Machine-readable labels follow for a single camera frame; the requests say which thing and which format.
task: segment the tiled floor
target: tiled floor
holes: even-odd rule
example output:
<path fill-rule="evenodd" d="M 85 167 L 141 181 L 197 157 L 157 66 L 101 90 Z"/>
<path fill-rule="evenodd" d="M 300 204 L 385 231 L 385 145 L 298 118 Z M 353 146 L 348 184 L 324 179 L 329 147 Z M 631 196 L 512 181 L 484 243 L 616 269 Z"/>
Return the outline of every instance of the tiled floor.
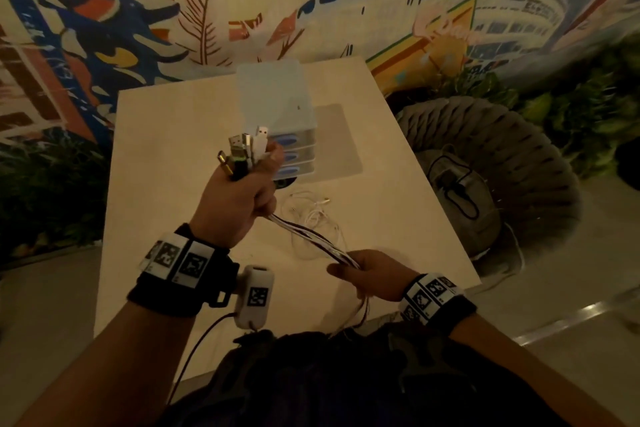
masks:
<path fill-rule="evenodd" d="M 583 191 L 584 220 L 564 247 L 490 291 L 483 292 L 491 282 L 469 291 L 504 333 L 522 334 L 640 284 L 640 192 L 612 177 L 588 181 Z M 99 261 L 100 250 L 88 250 L 4 274 L 0 427 L 12 425 L 91 341 Z M 530 350 L 640 427 L 640 337 L 629 329 L 607 314 Z"/>

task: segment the mural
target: mural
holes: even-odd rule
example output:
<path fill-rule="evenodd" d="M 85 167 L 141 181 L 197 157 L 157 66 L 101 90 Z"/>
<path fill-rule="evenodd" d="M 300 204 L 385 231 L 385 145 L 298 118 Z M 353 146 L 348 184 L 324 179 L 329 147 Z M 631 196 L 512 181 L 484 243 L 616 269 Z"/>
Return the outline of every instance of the mural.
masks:
<path fill-rule="evenodd" d="M 361 55 L 388 94 L 462 69 L 535 64 L 640 12 L 640 0 L 6 2 L 0 142 L 61 126 L 105 147 L 123 89 L 243 62 Z"/>

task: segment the woven basket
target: woven basket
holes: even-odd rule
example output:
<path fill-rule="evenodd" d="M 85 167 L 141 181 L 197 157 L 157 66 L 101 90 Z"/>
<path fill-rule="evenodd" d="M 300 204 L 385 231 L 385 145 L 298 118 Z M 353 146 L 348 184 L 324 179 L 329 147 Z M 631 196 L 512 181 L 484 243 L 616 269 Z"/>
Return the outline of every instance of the woven basket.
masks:
<path fill-rule="evenodd" d="M 562 244 L 580 221 L 578 181 L 570 165 L 516 112 L 485 99 L 455 96 L 405 107 L 397 121 L 414 152 L 452 144 L 487 181 L 525 261 Z M 502 227 L 474 265 L 481 277 L 518 270 L 522 264 L 512 233 Z"/>

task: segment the white table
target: white table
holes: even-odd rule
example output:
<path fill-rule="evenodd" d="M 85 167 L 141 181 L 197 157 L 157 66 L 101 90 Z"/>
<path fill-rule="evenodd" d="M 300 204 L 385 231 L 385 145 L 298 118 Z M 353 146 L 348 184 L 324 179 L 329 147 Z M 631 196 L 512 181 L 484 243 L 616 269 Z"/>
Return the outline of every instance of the white table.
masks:
<path fill-rule="evenodd" d="M 318 119 L 317 172 L 276 196 L 317 191 L 332 200 L 327 211 L 350 250 L 378 248 L 418 271 L 442 271 L 459 286 L 479 284 L 364 61 L 336 59 L 303 68 Z M 227 150 L 228 137 L 243 128 L 237 99 L 234 75 L 120 93 L 94 334 L 124 304 L 150 246 L 190 219 L 218 150 Z M 352 286 L 326 273 L 329 258 L 296 258 L 290 235 L 267 220 L 255 223 L 231 257 L 275 272 L 266 327 L 276 335 L 331 332 L 358 304 Z M 187 352 L 234 302 L 224 310 L 202 309 Z M 396 306 L 373 299 L 370 317 Z M 215 369 L 241 333 L 232 319 L 217 326 L 185 378 Z"/>

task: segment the wristband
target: wristband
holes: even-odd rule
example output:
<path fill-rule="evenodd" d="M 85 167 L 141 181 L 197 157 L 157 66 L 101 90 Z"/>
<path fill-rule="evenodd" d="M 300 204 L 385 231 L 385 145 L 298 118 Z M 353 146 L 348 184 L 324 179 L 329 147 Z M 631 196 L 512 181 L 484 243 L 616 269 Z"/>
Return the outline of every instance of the wristband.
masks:
<path fill-rule="evenodd" d="M 127 299 L 180 318 L 196 316 L 205 302 L 226 307 L 239 269 L 228 253 L 196 239 L 185 223 L 164 234 L 140 262 L 143 271 Z"/>
<path fill-rule="evenodd" d="M 405 321 L 420 321 L 449 335 L 464 318 L 476 312 L 476 305 L 462 290 L 439 273 L 416 277 L 404 289 L 400 313 Z"/>

